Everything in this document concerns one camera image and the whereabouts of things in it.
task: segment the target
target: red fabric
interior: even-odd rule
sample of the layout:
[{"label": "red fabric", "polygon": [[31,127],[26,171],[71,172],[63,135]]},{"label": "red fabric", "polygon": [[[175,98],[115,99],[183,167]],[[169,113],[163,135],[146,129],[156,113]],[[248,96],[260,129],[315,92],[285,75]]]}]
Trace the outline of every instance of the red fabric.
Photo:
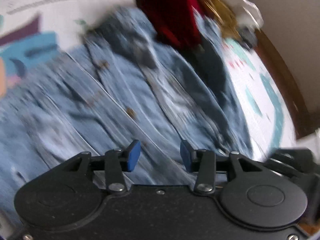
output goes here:
[{"label": "red fabric", "polygon": [[193,14],[201,14],[197,0],[139,0],[140,9],[153,24],[161,41],[175,48],[192,48],[200,43],[200,34]]}]

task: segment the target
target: brown wooden edge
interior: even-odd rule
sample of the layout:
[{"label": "brown wooden edge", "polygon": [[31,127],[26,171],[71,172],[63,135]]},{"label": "brown wooden edge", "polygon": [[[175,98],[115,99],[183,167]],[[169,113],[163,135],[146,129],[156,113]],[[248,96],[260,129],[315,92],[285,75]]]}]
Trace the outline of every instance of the brown wooden edge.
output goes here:
[{"label": "brown wooden edge", "polygon": [[258,46],[255,48],[271,77],[275,81],[291,115],[297,139],[312,132],[310,115],[302,94],[279,52],[262,31],[256,31]]}]

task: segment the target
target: round black cover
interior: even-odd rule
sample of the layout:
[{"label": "round black cover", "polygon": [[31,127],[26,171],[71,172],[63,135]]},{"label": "round black cover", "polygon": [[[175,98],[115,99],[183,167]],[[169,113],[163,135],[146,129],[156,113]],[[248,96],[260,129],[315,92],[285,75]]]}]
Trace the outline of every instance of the round black cover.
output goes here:
[{"label": "round black cover", "polygon": [[100,190],[76,172],[36,179],[22,187],[14,200],[24,221],[47,229],[78,222],[92,214],[100,203]]},{"label": "round black cover", "polygon": [[297,185],[276,174],[247,172],[226,185],[220,203],[243,223],[277,228],[301,217],[307,196]]}]

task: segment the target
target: wall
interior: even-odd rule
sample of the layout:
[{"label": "wall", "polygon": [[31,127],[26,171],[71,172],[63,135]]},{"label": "wall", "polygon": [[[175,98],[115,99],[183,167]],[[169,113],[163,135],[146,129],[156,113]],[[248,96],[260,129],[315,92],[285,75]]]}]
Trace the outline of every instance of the wall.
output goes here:
[{"label": "wall", "polygon": [[309,112],[320,111],[320,0],[249,0],[295,78]]}]

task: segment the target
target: silver screw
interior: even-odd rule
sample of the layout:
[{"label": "silver screw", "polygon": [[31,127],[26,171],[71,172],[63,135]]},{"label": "silver screw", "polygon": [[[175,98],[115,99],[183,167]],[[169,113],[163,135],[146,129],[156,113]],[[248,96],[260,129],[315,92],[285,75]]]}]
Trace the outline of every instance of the silver screw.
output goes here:
[{"label": "silver screw", "polygon": [[297,235],[289,235],[288,240],[298,240],[299,237]]},{"label": "silver screw", "polygon": [[33,240],[33,237],[31,235],[24,235],[23,240]]},{"label": "silver screw", "polygon": [[213,190],[213,187],[211,185],[209,185],[209,184],[199,184],[197,186],[197,189],[199,191],[203,191],[203,192],[210,192],[210,191]]},{"label": "silver screw", "polygon": [[120,192],[124,190],[124,185],[121,183],[112,183],[109,185],[109,189],[112,191]]},{"label": "silver screw", "polygon": [[160,190],[157,190],[156,192],[158,195],[164,195],[165,194],[165,191],[160,189]]}]

